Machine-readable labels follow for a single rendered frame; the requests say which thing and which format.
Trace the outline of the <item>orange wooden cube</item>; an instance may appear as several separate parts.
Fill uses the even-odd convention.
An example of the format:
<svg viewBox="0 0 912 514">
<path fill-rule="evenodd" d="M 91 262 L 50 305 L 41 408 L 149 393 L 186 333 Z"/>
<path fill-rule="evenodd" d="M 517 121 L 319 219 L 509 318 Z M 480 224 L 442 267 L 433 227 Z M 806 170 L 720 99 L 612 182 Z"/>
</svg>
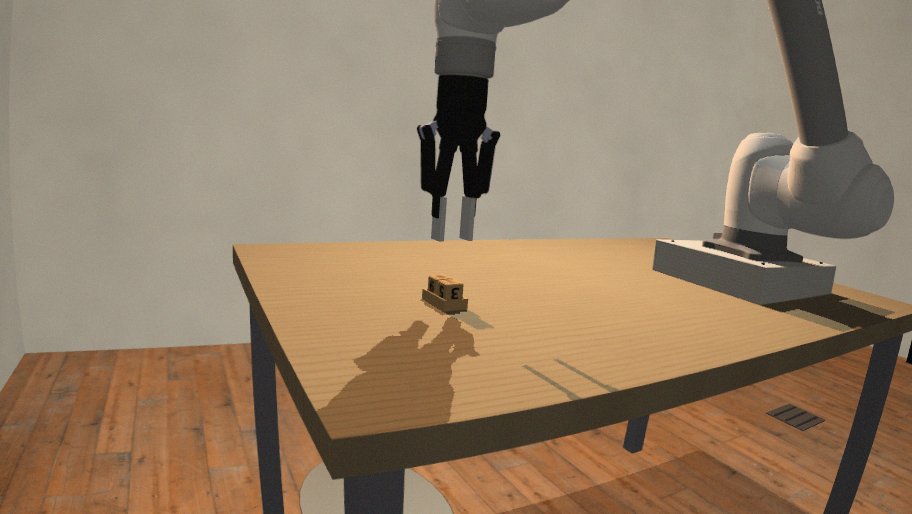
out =
<svg viewBox="0 0 912 514">
<path fill-rule="evenodd" d="M 428 277 L 428 290 L 437 295 L 438 291 L 438 281 L 439 280 L 450 280 L 453 279 L 446 275 L 429 275 Z"/>
<path fill-rule="evenodd" d="M 463 298 L 464 284 L 455 280 L 439 280 L 437 295 L 445 300 Z"/>
</svg>

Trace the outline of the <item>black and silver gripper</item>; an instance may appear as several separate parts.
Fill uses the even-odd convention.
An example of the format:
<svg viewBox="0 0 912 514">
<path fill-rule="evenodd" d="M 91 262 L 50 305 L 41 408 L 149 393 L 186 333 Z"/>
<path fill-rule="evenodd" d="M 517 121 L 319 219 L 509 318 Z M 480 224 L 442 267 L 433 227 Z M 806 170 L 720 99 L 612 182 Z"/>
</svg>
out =
<svg viewBox="0 0 912 514">
<path fill-rule="evenodd" d="M 495 146 L 500 132 L 488 128 L 484 117 L 488 82 L 488 79 L 482 77 L 440 75 L 437 113 L 433 122 L 417 127 L 421 141 L 421 189 L 432 195 L 431 239 L 439 242 L 444 242 L 447 206 L 447 198 L 444 196 L 458 146 L 462 154 L 465 194 L 462 196 L 459 238 L 473 241 L 476 200 L 481 194 L 489 192 Z M 437 167 L 436 130 L 441 137 Z M 482 142 L 477 165 L 477 140 L 480 136 Z"/>
</svg>

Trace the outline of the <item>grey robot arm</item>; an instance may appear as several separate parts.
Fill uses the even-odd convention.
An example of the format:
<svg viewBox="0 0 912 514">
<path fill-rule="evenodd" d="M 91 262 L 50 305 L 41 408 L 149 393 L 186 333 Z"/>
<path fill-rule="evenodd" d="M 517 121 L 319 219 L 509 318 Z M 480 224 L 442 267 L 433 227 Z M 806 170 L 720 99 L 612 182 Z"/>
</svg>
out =
<svg viewBox="0 0 912 514">
<path fill-rule="evenodd" d="M 434 72 L 492 78 L 498 33 L 549 16 L 568 1 L 435 0 Z M 741 142 L 730 168 L 723 232 L 702 246 L 754 261 L 802 263 L 803 256 L 787 249 L 789 229 L 837 239 L 868 236 L 888 222 L 894 190 L 847 128 L 822 0 L 767 4 L 799 137 L 793 144 L 779 134 L 754 133 Z"/>
</svg>

